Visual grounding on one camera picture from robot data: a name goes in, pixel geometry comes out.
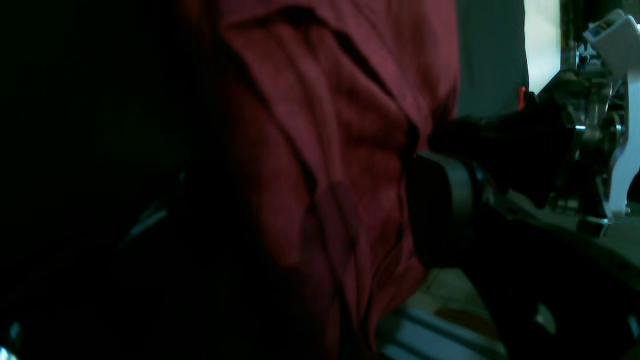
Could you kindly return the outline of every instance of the shirt fabric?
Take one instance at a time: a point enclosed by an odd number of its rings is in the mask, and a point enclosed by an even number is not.
[[[219,35],[242,69],[217,92],[232,154],[264,252],[297,279],[297,306],[319,327],[314,352],[343,356],[351,329],[375,353],[378,320],[426,274],[403,170],[454,114],[456,1],[184,0],[184,10],[202,44]]]

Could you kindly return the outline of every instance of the metal mechanism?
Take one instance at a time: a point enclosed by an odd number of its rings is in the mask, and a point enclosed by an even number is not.
[[[584,36],[601,64],[560,72],[518,113],[436,129],[436,154],[418,154],[408,176],[419,259],[466,273],[510,359],[621,359],[640,346],[640,268],[594,241],[625,216],[640,168],[640,35],[616,11]],[[536,321],[540,307],[555,330]]]

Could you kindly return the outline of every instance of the person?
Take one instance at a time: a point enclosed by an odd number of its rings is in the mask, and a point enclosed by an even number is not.
[[[182,9],[207,55],[211,101],[227,114],[257,239],[252,257],[234,260],[235,295],[220,313],[235,313],[236,328],[220,342],[237,358],[375,358],[378,320],[428,272],[413,250],[404,171],[455,114],[456,1]]]

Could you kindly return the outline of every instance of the maroon shirt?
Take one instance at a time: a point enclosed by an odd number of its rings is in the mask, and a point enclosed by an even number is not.
[[[351,321],[374,352],[378,320],[426,274],[403,163],[454,113],[456,1],[184,2],[244,67],[223,89],[234,154],[269,258],[321,324],[317,351],[337,357]]]

